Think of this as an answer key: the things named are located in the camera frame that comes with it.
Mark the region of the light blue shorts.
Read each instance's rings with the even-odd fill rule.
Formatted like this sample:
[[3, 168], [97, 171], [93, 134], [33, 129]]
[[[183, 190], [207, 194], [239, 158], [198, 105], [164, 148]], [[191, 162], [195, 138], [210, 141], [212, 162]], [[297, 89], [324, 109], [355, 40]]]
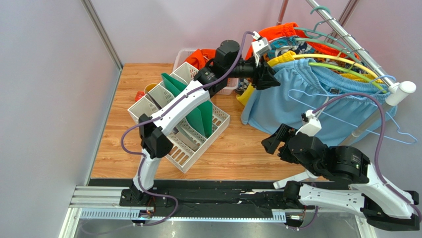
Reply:
[[[275, 78], [280, 86], [265, 90], [254, 90], [241, 114], [243, 124], [273, 134], [284, 123], [293, 128], [302, 126], [301, 114], [311, 109], [290, 99], [290, 89], [299, 89], [307, 93], [345, 94], [360, 92], [371, 95], [379, 89], [375, 86], [350, 80], [325, 67], [310, 66], [313, 59], [298, 59], [280, 63], [273, 67]], [[318, 108], [325, 103], [325, 97], [296, 96], [296, 99]], [[339, 145], [356, 129], [344, 122], [321, 114], [319, 117], [322, 129], [316, 134], [328, 146]]]

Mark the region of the orange shorts front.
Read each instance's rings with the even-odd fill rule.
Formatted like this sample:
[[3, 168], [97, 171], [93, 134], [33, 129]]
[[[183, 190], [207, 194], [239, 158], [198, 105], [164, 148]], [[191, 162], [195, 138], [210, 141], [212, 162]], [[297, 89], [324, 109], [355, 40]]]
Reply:
[[185, 59], [185, 62], [199, 70], [215, 57], [215, 52], [215, 49], [197, 49]]

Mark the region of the green hanger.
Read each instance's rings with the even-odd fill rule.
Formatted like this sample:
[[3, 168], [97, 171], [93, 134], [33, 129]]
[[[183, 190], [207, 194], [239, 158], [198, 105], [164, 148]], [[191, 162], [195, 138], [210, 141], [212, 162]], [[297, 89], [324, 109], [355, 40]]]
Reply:
[[376, 88], [378, 88], [381, 92], [383, 92], [383, 93], [387, 93], [387, 91], [386, 91], [383, 87], [381, 87], [379, 84], [377, 84], [377, 83], [375, 82], [376, 80], [372, 81], [371, 79], [369, 79], [368, 77], [364, 76], [363, 74], [359, 74], [359, 73], [354, 72], [354, 71], [352, 71], [352, 70], [349, 70], [349, 69], [346, 69], [346, 68], [343, 68], [343, 67], [339, 67], [339, 66], [335, 66], [335, 65], [331, 65], [331, 64], [327, 64], [327, 63], [319, 63], [319, 62], [310, 62], [310, 63], [309, 63], [309, 65], [310, 65], [310, 66], [325, 67], [325, 68], [328, 68], [328, 69], [334, 69], [334, 70], [336, 70], [336, 71], [341, 71], [341, 72], [343, 72], [343, 73], [349, 73], [349, 74], [352, 74], [352, 75], [354, 75], [354, 76], [356, 76], [356, 77], [358, 77], [358, 78], [363, 79], [363, 80], [364, 80], [364, 81], [366, 81], [367, 83], [370, 83], [370, 84], [374, 85], [374, 86], [375, 86]]

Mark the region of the light blue wire hanger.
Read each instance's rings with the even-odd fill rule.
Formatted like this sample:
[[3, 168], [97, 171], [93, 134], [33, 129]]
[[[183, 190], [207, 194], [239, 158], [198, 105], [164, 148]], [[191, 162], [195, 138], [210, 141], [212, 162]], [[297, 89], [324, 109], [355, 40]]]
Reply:
[[[377, 92], [371, 94], [375, 99], [380, 99], [381, 103], [385, 103], [390, 106], [390, 109], [383, 109], [383, 114], [386, 116], [385, 120], [391, 120], [397, 126], [397, 133], [407, 135], [414, 141], [412, 144], [418, 142], [416, 137], [409, 133], [400, 131], [398, 123], [393, 118], [396, 114], [399, 102], [404, 100], [408, 95], [416, 91], [416, 85], [410, 81], [404, 81], [401, 83], [394, 83], [390, 87], [382, 87]], [[299, 102], [313, 110], [315, 107], [296, 99], [296, 96], [320, 96], [325, 97], [325, 103], [332, 99], [338, 99], [338, 103], [334, 102], [334, 106], [329, 108], [329, 112], [324, 112], [325, 107], [318, 111], [319, 114], [325, 114], [328, 117], [332, 117], [338, 121], [344, 122], [350, 126], [354, 126], [360, 130], [359, 135], [356, 132], [353, 133], [350, 143], [361, 140], [362, 137], [368, 133], [373, 133], [373, 130], [381, 126], [381, 119], [379, 118], [379, 111], [377, 105], [373, 100], [367, 98], [368, 94], [357, 95], [356, 92], [353, 95], [346, 96], [345, 94], [319, 94], [319, 93], [307, 93], [299, 89], [290, 89], [287, 93], [288, 97], [296, 102]]]

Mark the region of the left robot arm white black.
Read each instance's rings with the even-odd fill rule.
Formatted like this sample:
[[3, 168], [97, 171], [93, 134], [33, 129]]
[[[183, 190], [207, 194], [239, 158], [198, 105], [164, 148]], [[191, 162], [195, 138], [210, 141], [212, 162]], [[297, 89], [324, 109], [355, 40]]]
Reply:
[[233, 40], [222, 42], [215, 56], [175, 99], [151, 116], [139, 117], [136, 127], [141, 139], [141, 163], [131, 186], [122, 191], [121, 206], [143, 206], [152, 201], [154, 193], [149, 190], [160, 160], [173, 149], [168, 135], [192, 110], [226, 87], [229, 78], [249, 78], [257, 90], [279, 86], [275, 71], [263, 59], [271, 50], [267, 39], [259, 37], [252, 42], [253, 55], [248, 60], [241, 58], [242, 48], [243, 44]]

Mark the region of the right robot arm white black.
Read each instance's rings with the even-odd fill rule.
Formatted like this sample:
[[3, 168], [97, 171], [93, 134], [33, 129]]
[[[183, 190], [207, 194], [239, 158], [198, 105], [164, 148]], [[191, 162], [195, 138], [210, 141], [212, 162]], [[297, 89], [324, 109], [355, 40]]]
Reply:
[[314, 177], [323, 177], [346, 190], [329, 190], [308, 185], [303, 179], [275, 182], [283, 189], [283, 201], [293, 208], [329, 207], [366, 219], [378, 229], [392, 232], [418, 231], [421, 217], [415, 210], [416, 191], [394, 188], [382, 179], [370, 159], [351, 146], [327, 146], [317, 137], [308, 136], [282, 124], [262, 141], [265, 151], [277, 154], [288, 163], [303, 166]]

